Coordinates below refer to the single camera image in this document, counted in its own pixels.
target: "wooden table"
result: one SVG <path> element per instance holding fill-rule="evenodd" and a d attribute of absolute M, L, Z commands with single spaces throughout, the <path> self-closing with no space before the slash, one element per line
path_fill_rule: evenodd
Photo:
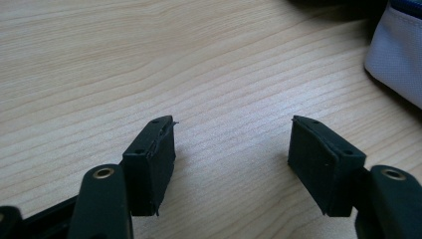
<path fill-rule="evenodd" d="M 173 115 L 175 170 L 135 238 L 355 238 L 355 214 L 322 216 L 287 155 L 300 115 L 368 168 L 422 180 L 421 111 L 365 73 L 356 14 L 293 0 L 0 1 L 1 205 L 28 217 L 70 198 Z"/>

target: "black bracket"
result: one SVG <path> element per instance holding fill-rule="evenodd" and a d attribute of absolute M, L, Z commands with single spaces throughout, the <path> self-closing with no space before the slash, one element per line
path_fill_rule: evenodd
<path fill-rule="evenodd" d="M 174 168 L 172 116 L 150 121 L 119 165 L 89 170 L 78 196 L 23 220 L 0 207 L 0 239 L 133 238 L 131 216 L 158 215 Z"/>
<path fill-rule="evenodd" d="M 409 173 L 385 165 L 370 171 L 366 155 L 323 123 L 294 116 L 289 166 L 323 214 L 358 210 L 357 236 L 421 238 L 422 188 Z"/>

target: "screw hole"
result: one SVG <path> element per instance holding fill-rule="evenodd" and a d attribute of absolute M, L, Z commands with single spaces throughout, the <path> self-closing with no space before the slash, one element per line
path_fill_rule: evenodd
<path fill-rule="evenodd" d="M 112 174 L 114 173 L 114 169 L 106 167 L 106 168 L 102 168 L 97 170 L 94 173 L 94 178 L 96 179 L 103 179 L 103 178 L 107 178 L 110 177 Z"/>
<path fill-rule="evenodd" d="M 396 171 L 394 169 L 385 168 L 385 169 L 382 169 L 381 172 L 386 177 L 394 179 L 394 180 L 399 180 L 399 181 L 406 180 L 406 176 L 403 175 L 403 173 Z"/>

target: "white fabric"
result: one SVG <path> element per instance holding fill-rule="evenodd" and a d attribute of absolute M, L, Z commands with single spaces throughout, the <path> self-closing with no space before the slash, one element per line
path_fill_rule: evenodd
<path fill-rule="evenodd" d="M 422 20 L 388 5 L 373 36 L 365 68 L 422 109 Z"/>

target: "wood grain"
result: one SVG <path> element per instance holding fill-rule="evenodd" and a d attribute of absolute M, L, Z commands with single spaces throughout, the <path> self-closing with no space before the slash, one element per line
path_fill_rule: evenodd
<path fill-rule="evenodd" d="M 173 115 L 175 171 L 136 238 L 355 238 L 287 166 L 293 115 L 422 180 L 422 114 L 362 66 L 368 21 L 288 0 L 0 1 L 0 203 L 25 217 Z"/>

